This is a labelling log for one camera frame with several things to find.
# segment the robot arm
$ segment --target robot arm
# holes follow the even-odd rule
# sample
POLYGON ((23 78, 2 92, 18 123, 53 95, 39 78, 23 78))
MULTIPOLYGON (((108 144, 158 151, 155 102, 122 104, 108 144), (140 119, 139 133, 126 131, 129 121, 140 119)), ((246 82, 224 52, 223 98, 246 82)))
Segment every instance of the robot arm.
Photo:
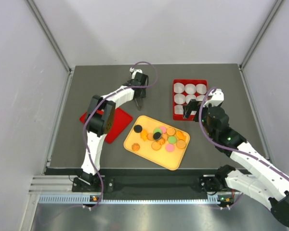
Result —
POLYGON ((87 111, 86 120, 103 98, 112 95, 105 100, 99 108, 99 111, 93 115, 87 125, 87 145, 91 153, 86 149, 85 159, 81 166, 85 173, 92 175, 96 174, 96 171, 90 162, 89 155, 91 155, 92 161, 97 170, 100 169, 102 146, 107 133, 112 128, 115 109, 128 101, 136 100, 137 102, 137 100, 145 98, 145 88, 134 89, 133 86, 144 86, 147 80, 148 76, 144 75, 141 70, 131 69, 131 80, 122 85, 119 89, 108 95, 94 95, 92 97, 87 111))
POLYGON ((289 176, 263 158, 243 136, 229 127, 229 117, 221 108, 222 102, 221 90, 210 92, 202 110, 202 121, 198 121, 201 102, 191 100, 188 105, 183 106, 185 118, 189 117, 191 111, 197 111, 194 121, 203 124, 209 137, 216 144, 238 152, 218 146, 216 148, 255 176, 248 177, 226 165, 215 174, 214 182, 218 185, 217 188, 243 192, 263 204, 279 222, 289 227, 289 176))

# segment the red tray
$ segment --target red tray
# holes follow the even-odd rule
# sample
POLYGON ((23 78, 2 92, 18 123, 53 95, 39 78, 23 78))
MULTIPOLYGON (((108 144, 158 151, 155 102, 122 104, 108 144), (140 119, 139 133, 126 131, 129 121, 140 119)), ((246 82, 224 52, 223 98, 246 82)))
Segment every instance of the red tray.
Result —
MULTIPOLYGON (((83 114, 79 119, 84 124, 86 119, 87 113, 83 114)), ((115 110, 115 118, 114 118, 114 124, 107 134, 105 141, 107 143, 112 143, 118 135, 130 124, 130 122, 133 120, 133 117, 131 117, 129 114, 127 114, 125 111, 123 111, 121 108, 117 108, 115 110)))
POLYGON ((201 84, 204 84, 204 85, 207 86, 207 91, 209 90, 209 89, 208 89, 208 83, 207 83, 206 80, 203 80, 203 79, 175 79, 175 80, 173 81, 173 84, 172 84, 172 104, 173 104, 173 106, 172 106, 172 117, 173 117, 174 120, 191 121, 191 120, 194 119, 195 115, 190 115, 190 117, 189 117, 188 119, 183 119, 183 115, 177 115, 177 114, 174 113, 174 107, 175 107, 175 105, 177 105, 177 104, 174 102, 174 95, 176 94, 176 93, 174 93, 174 84, 175 84, 175 83, 182 83, 182 84, 184 84, 184 85, 189 84, 189 83, 194 84, 194 85, 197 85, 197 84, 200 84, 200 83, 201 83, 201 84))

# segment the orange cookie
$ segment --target orange cookie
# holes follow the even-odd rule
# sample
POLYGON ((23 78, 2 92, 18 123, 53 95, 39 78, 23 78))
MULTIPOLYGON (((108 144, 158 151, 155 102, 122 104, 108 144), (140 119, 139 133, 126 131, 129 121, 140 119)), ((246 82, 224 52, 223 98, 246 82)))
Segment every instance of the orange cookie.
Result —
POLYGON ((148 140, 150 140, 150 141, 153 141, 153 140, 154 140, 154 138, 153 138, 153 133, 149 133, 146 137, 147 137, 148 140))
POLYGON ((162 134, 162 138, 164 138, 166 141, 168 140, 168 135, 166 133, 162 134))
POLYGON ((160 145, 163 145, 166 141, 164 138, 160 138, 158 141, 157 141, 160 145))
POLYGON ((140 145, 137 144, 137 143, 135 143, 135 144, 133 144, 133 145, 131 146, 131 149, 136 152, 136 151, 138 151, 138 150, 140 149, 140 145))
POLYGON ((148 135, 148 132, 147 130, 143 129, 141 132, 140 132, 140 137, 141 139, 143 139, 144 141, 146 141, 148 138, 147 138, 147 135, 148 135))
POLYGON ((152 143, 152 149, 157 151, 161 148, 161 145, 158 142, 153 142, 152 143))
POLYGON ((170 135, 170 136, 173 136, 175 134, 175 129, 170 127, 167 129, 167 134, 170 135))
POLYGON ((183 140, 177 141, 177 147, 180 149, 184 149, 186 147, 186 143, 183 140))
POLYGON ((179 138, 179 140, 186 141, 186 136, 183 134, 183 132, 177 131, 175 134, 179 138))

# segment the gray table surface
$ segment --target gray table surface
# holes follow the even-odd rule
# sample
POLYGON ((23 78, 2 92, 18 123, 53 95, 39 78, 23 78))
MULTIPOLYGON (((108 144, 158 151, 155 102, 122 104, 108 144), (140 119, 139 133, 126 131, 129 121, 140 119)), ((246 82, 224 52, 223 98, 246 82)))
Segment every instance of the gray table surface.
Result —
MULTIPOLYGON (((108 94, 129 78, 129 65, 76 66, 68 93, 61 124, 58 130, 50 167, 81 167, 85 145, 83 125, 79 117, 87 111, 93 95, 108 94)), ((152 83, 154 70, 148 65, 140 68, 149 75, 152 83)), ((189 143, 179 168, 219 168, 225 164, 240 167, 211 145, 193 121, 172 119, 172 82, 177 78, 206 79, 209 88, 216 86, 224 92, 223 109, 230 117, 230 126, 240 132, 259 153, 264 154, 259 133, 236 64, 160 64, 156 65, 159 79, 147 89, 147 98, 141 111, 135 102, 121 106, 133 116, 133 121, 112 144, 104 143, 101 168, 162 168, 123 147, 123 142, 135 120, 146 115, 189 133, 189 143)))

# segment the white wall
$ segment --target white wall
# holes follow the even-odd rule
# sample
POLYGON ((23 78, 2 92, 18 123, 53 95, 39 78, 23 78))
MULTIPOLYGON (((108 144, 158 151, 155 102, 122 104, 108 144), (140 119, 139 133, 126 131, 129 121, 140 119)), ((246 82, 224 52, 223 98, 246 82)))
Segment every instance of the white wall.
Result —
POLYGON ((273 161, 289 174, 289 0, 268 28, 245 73, 273 161))
POLYGON ((275 0, 35 0, 70 66, 240 63, 275 0))
POLYGON ((19 227, 66 76, 25 1, 0 1, 0 231, 19 227))

